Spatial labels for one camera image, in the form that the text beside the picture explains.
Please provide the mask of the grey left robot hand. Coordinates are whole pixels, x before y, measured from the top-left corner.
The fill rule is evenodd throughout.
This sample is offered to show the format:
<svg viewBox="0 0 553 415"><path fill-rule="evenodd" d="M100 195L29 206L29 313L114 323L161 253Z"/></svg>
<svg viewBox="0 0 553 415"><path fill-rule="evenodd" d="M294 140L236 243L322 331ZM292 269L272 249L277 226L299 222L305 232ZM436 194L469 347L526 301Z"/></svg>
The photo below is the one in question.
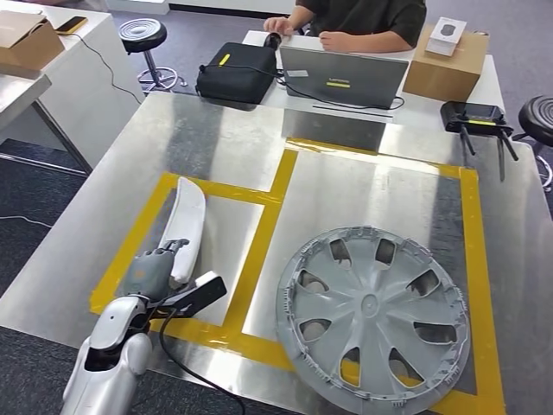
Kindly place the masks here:
<svg viewBox="0 0 553 415"><path fill-rule="evenodd" d="M167 297L176 254L189 243L188 239L171 239L135 257L122 280L123 294L142 296L152 303Z"/></svg>

